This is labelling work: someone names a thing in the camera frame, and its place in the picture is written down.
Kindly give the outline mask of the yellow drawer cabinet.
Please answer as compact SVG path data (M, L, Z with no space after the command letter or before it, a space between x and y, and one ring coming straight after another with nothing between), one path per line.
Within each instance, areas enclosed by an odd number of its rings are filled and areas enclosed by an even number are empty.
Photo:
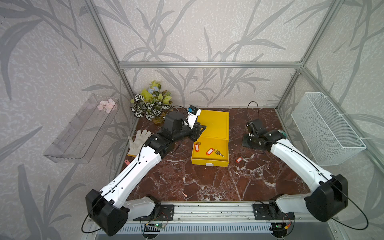
M229 112L202 110L198 122L206 129L201 137L229 140Z

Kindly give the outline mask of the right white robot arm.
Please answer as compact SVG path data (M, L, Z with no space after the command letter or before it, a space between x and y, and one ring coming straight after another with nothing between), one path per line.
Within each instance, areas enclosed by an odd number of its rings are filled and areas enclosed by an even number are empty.
M260 119L246 123L243 136L246 148L267 151L289 166L309 187L309 194L282 195L272 203L282 213L310 214L320 222L334 219L352 200L348 197L348 181L333 175L301 153L283 131L267 131Z

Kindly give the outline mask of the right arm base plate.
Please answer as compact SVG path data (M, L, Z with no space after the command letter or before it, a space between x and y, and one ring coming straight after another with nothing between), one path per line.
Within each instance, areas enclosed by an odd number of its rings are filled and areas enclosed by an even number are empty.
M258 221L288 221L290 223L296 219L294 213L283 213L278 209L276 204L263 203L261 201L254 202L253 213L255 220Z

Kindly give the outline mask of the yellow top drawer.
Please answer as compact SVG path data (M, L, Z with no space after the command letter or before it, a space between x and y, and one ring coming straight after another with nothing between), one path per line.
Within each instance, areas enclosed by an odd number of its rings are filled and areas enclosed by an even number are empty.
M200 137L193 147L193 165L227 167L229 165L229 140Z

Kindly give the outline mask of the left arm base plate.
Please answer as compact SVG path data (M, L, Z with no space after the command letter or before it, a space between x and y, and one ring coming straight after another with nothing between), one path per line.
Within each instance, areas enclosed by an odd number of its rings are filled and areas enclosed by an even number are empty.
M154 210L151 212L149 216L142 216L136 219L133 219L135 222L139 221L172 221L175 213L175 205L170 204L160 204L155 205Z

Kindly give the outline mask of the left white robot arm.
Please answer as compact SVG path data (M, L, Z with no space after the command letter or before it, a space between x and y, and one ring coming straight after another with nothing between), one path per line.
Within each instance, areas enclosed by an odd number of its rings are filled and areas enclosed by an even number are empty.
M101 190L90 190L85 197L88 218L108 236L118 233L127 221L150 216L156 203L149 197L128 201L128 196L144 176L155 167L175 144L184 139L195 142L207 128L198 122L202 110L194 106L187 116L168 112L162 129L151 135L140 147L135 159Z

